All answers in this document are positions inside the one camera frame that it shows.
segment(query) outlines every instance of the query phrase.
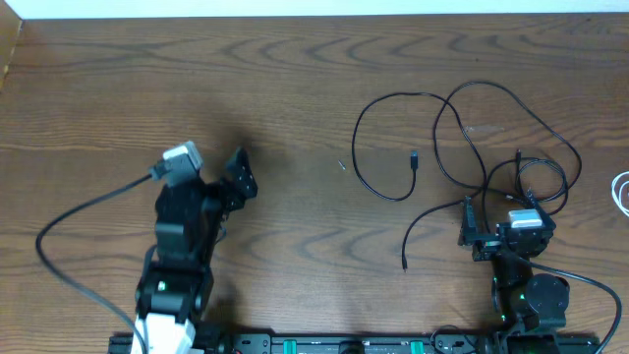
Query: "white cable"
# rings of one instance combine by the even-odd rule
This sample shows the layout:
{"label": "white cable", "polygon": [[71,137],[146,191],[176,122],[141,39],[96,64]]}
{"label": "white cable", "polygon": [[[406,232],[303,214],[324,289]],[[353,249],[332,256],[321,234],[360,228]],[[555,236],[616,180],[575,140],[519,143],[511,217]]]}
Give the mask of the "white cable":
{"label": "white cable", "polygon": [[616,184],[618,183],[618,180],[620,180],[622,176],[626,175],[629,175],[629,171],[617,175],[616,178],[611,181],[611,197],[613,198],[613,202],[616,203],[616,205],[620,208],[620,211],[629,216],[629,208],[622,205],[622,189],[625,188],[626,185],[629,185],[629,181],[621,184],[620,189],[616,193]]}

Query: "cable connector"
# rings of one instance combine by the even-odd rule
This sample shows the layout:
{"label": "cable connector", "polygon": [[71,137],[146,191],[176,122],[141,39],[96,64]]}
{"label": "cable connector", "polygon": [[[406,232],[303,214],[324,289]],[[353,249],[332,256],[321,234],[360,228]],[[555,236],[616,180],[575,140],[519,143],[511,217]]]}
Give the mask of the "cable connector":
{"label": "cable connector", "polygon": [[420,158],[415,150],[411,151],[411,169],[417,171],[420,168]]}

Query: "black connector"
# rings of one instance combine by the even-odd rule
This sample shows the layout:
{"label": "black connector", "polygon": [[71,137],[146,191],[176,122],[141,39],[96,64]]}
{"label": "black connector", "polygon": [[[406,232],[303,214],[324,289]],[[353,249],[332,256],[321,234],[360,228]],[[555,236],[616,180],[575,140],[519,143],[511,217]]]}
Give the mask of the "black connector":
{"label": "black connector", "polygon": [[411,169],[417,171],[420,168],[420,158],[417,156],[416,151],[411,151]]}

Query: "green terminal block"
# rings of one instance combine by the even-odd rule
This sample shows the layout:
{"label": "green terminal block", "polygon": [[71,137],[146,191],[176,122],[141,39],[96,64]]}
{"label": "green terminal block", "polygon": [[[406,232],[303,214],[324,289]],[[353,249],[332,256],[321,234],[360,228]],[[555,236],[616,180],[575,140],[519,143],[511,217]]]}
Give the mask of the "green terminal block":
{"label": "green terminal block", "polygon": [[424,343],[419,340],[412,341],[411,354],[424,354]]}
{"label": "green terminal block", "polygon": [[297,354],[297,340],[284,340],[284,354]]}

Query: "wooden table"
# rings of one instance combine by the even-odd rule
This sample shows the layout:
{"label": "wooden table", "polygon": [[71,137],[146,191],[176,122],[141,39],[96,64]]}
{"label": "wooden table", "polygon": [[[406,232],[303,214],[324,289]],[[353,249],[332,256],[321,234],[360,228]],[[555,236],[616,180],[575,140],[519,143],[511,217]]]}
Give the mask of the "wooden table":
{"label": "wooden table", "polygon": [[[419,151],[409,200],[368,192],[350,153],[358,114],[374,98],[398,90],[447,95],[472,79],[513,89],[583,155],[583,175],[538,261],[594,277],[627,300],[629,220],[609,183],[629,169],[628,22],[627,15],[27,22],[0,94],[0,350],[102,353],[113,331],[126,330],[42,267],[35,234],[69,207],[142,176],[187,140],[200,147],[207,180],[236,146],[247,148],[259,184],[257,199],[230,218],[212,261],[213,319],[278,332],[495,325],[490,265],[456,246],[459,208],[415,227],[409,272],[400,267],[410,221],[470,194],[435,163],[430,129],[440,104],[393,98],[360,130],[361,168],[383,193],[406,192],[409,151]],[[556,158],[574,176],[569,150],[506,94],[467,88],[453,103],[487,166],[522,148]],[[479,183],[453,115],[441,124],[446,168]],[[555,177],[536,171],[526,186],[556,188]],[[496,186],[508,188],[512,178],[504,171]],[[143,185],[76,215],[51,231],[46,252],[132,315],[160,188]],[[489,205],[491,221],[514,207],[497,198]],[[566,329],[603,337],[611,298],[570,284]],[[621,325],[608,352],[629,350],[628,328]]]}

